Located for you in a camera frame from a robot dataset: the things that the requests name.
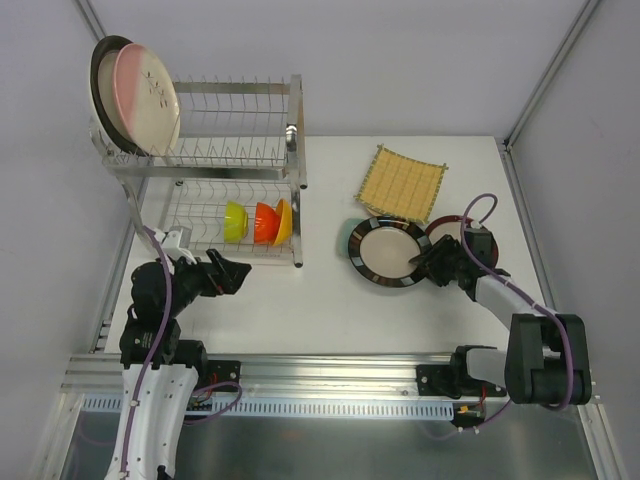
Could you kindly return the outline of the cream plate dark patterned rim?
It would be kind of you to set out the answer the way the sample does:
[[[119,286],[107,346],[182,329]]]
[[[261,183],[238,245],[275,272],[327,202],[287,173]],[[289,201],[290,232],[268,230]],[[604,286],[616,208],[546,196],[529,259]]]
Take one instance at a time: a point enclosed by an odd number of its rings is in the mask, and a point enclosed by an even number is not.
[[[347,240],[347,257],[366,280],[386,288],[411,287],[426,278],[413,263],[431,242],[425,231],[408,220],[375,216],[361,220]]]

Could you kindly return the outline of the yellow woven bamboo mat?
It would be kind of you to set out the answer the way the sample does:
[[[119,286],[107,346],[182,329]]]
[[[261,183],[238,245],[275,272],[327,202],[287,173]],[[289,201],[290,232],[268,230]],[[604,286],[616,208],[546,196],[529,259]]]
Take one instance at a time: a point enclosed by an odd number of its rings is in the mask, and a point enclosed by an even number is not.
[[[377,146],[355,200],[372,214],[426,225],[448,166],[425,163]]]

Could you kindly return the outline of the pink and cream floral plate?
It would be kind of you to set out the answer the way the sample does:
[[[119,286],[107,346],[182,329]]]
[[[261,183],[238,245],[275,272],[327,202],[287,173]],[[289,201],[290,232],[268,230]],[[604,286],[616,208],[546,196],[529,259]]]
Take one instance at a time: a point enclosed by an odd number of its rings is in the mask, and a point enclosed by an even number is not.
[[[180,102],[160,58],[144,45],[124,46],[116,55],[112,91],[128,139],[147,154],[169,154],[180,133]]]

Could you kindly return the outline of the cream plate with metallic rim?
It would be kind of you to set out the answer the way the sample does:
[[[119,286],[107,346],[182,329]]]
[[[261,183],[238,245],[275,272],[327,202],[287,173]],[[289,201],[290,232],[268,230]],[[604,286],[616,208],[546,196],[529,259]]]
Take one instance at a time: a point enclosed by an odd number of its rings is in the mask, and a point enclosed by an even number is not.
[[[93,116],[102,131],[120,150],[128,154],[146,156],[128,135],[115,105],[112,76],[119,52],[132,41],[118,35],[101,39],[91,55],[89,66],[89,91]]]

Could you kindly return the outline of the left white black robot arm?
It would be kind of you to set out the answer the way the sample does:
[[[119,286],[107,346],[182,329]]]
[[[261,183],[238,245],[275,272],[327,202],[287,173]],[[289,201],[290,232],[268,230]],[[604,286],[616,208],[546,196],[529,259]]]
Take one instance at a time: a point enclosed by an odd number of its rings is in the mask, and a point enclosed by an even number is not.
[[[109,479],[172,479],[190,399],[209,380],[203,342],[184,340],[178,315],[198,297],[233,295],[251,267],[217,250],[207,260],[157,259],[131,276],[121,335],[123,406]]]

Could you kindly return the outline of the steel two-tier dish rack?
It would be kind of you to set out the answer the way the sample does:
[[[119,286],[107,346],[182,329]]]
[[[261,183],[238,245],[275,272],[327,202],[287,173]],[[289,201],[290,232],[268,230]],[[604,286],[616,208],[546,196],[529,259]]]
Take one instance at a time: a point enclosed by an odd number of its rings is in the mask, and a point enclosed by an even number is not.
[[[199,81],[174,84],[181,130],[166,153],[134,155],[121,149],[93,117],[92,143],[103,166],[122,186],[131,228],[143,245],[146,227],[186,230],[196,255],[215,248],[255,263],[303,265],[301,192],[308,186],[304,96],[299,74],[279,81]],[[224,239],[225,208],[242,205],[248,216],[260,203],[292,208],[292,233],[281,244],[258,244],[254,235]]]

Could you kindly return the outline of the cream plate with red rim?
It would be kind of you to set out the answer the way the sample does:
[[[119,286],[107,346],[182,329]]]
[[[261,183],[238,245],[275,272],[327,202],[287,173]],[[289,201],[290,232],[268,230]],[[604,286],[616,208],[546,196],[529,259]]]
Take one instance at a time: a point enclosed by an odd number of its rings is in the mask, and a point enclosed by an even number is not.
[[[442,236],[451,235],[455,240],[460,240],[460,222],[462,217],[459,215],[446,215],[431,221],[425,228],[425,233],[432,244],[435,244]],[[495,238],[492,238],[491,260],[487,266],[494,268],[498,264],[499,248]]]

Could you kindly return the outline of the lime green bowl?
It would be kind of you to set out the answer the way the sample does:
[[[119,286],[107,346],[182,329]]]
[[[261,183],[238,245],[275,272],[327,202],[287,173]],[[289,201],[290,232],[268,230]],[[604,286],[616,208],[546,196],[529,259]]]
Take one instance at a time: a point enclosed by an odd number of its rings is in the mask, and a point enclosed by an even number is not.
[[[248,233],[249,217],[245,207],[237,202],[228,201],[224,217],[224,241],[239,243]]]

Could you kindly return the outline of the red orange bowl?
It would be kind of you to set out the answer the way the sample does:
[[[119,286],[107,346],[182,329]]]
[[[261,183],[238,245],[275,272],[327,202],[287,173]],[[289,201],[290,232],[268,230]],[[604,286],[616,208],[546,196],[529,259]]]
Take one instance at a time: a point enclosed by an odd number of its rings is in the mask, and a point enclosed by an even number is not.
[[[278,234],[280,216],[268,204],[258,202],[256,204],[254,219],[254,243],[272,244]]]

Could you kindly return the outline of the yellow orange bowl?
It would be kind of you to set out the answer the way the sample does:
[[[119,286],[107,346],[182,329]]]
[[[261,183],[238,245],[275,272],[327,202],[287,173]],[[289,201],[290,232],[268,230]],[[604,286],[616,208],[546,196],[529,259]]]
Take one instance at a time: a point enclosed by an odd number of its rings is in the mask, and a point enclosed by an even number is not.
[[[280,222],[273,245],[279,246],[284,244],[293,232],[293,210],[290,203],[284,198],[279,200],[276,214],[279,216]]]

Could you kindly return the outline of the teal square plate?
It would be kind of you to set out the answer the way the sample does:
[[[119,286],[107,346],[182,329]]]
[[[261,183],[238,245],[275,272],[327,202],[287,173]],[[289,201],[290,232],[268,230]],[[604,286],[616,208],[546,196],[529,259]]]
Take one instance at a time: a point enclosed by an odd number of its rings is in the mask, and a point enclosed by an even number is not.
[[[344,220],[338,230],[336,240],[336,253],[338,256],[348,259],[349,238],[353,230],[363,221],[363,218],[348,218]]]

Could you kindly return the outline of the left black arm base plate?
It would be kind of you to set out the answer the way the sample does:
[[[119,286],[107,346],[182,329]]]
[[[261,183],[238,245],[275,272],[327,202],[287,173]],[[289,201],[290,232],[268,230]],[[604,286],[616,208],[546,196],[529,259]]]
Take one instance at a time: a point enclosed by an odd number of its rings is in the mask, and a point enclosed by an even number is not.
[[[241,379],[241,366],[238,360],[209,360],[198,387],[206,392],[236,392]]]

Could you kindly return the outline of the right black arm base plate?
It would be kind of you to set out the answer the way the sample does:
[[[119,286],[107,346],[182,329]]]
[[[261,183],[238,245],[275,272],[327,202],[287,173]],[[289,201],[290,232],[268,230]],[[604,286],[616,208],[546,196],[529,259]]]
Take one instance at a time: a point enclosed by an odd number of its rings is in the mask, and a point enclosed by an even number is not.
[[[419,396],[444,396],[453,398],[452,370],[447,365],[420,364],[415,367]]]

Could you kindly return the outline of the aluminium mounting rail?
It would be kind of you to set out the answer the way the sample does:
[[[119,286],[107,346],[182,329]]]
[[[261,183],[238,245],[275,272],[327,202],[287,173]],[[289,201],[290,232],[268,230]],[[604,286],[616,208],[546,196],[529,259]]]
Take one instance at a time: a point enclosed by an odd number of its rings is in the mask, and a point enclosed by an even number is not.
[[[255,398],[413,400],[419,365],[447,365],[448,353],[399,355],[212,355],[238,361],[243,396]],[[75,354],[61,381],[65,393],[118,393],[117,354]]]

